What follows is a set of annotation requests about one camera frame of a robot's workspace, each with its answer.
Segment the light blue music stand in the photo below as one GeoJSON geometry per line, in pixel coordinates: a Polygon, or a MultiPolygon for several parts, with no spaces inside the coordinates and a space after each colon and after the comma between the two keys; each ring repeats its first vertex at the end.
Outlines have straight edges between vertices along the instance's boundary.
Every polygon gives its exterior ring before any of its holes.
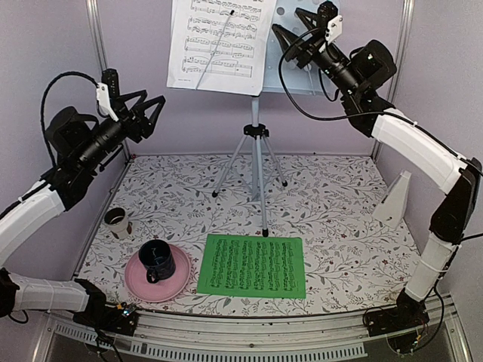
{"type": "MultiPolygon", "coordinates": [[[[317,1],[274,1],[276,3],[275,13],[272,17],[272,24],[279,23],[288,28],[292,32],[298,31],[297,22],[294,11],[298,7],[307,6],[311,11],[315,11],[318,6],[317,1]]],[[[246,141],[252,142],[252,184],[249,186],[252,201],[260,203],[262,217],[262,234],[268,236],[268,224],[266,215],[265,185],[266,181],[263,175],[263,151],[267,150],[269,159],[275,165],[278,179],[282,185],[285,185],[286,179],[281,171],[280,164],[270,145],[269,134],[267,128],[260,123],[260,95],[263,92],[281,93],[283,87],[288,87],[292,94],[321,94],[321,86],[318,83],[317,72],[313,66],[306,66],[304,69],[298,69],[295,62],[286,64],[285,79],[283,81],[278,78],[276,69],[282,50],[278,44],[278,40],[272,32],[272,25],[269,31],[269,37],[266,48],[266,62],[263,80],[263,89],[257,96],[251,97],[251,123],[245,126],[244,134],[240,139],[229,163],[222,172],[219,183],[217,184],[212,195],[217,197],[220,193],[222,184],[227,178],[228,173],[233,169],[233,162],[237,159],[243,145],[246,141]]]]}

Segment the white sheet music page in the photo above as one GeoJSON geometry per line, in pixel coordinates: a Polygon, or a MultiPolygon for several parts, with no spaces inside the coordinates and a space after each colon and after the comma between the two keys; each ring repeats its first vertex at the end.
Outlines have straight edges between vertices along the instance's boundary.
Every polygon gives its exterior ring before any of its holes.
{"type": "Polygon", "coordinates": [[[167,86],[259,95],[275,6],[274,1],[175,1],[167,86]]]}

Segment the green sheet music page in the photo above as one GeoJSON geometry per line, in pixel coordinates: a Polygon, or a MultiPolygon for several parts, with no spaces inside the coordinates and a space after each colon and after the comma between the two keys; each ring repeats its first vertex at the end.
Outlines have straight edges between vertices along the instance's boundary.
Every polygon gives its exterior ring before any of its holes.
{"type": "Polygon", "coordinates": [[[209,235],[197,292],[215,296],[305,299],[301,238],[209,235]]]}

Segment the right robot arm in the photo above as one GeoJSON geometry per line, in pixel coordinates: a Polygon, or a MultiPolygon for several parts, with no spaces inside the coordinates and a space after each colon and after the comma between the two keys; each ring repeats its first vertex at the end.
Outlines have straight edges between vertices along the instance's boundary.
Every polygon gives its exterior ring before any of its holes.
{"type": "Polygon", "coordinates": [[[321,3],[315,13],[297,8],[295,14],[306,27],[302,35],[272,25],[282,49],[280,60],[296,60],[301,69],[316,65],[341,92],[344,118],[360,133],[403,155],[445,194],[432,215],[421,259],[390,313],[393,326],[405,329],[418,319],[419,307],[466,240],[463,234],[475,209],[481,163],[455,152],[377,94],[397,71],[393,57],[378,40],[346,56],[334,44],[343,18],[333,2],[321,3]]]}

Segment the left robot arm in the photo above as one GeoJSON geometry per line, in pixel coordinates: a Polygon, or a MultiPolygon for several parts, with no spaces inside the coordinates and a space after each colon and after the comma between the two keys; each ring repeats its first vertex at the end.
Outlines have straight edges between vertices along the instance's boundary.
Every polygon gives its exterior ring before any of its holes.
{"type": "MultiPolygon", "coordinates": [[[[165,97],[148,99],[139,90],[111,98],[97,93],[109,118],[60,110],[52,119],[47,141],[57,151],[56,165],[1,214],[1,261],[44,224],[72,209],[87,194],[98,171],[121,150],[125,139],[149,138],[165,105],[165,97]]],[[[26,310],[67,310],[83,313],[95,327],[106,327],[112,311],[106,296],[91,282],[26,278],[1,269],[1,315],[26,310]]]]}

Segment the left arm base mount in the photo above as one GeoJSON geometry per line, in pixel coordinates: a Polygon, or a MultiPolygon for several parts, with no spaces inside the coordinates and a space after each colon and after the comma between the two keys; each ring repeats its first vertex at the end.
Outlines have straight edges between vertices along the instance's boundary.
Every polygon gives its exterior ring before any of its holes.
{"type": "Polygon", "coordinates": [[[99,291],[88,291],[88,304],[84,311],[73,313],[72,320],[94,330],[133,336],[139,315],[134,305],[126,302],[109,306],[106,296],[99,291]]]}

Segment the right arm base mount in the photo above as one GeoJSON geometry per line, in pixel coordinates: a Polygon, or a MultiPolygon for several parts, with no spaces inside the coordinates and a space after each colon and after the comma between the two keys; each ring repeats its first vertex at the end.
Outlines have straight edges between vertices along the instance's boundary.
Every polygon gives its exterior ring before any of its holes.
{"type": "Polygon", "coordinates": [[[366,311],[362,322],[369,336],[380,336],[423,326],[429,322],[429,315],[424,302],[398,298],[396,305],[391,308],[366,311]]]}

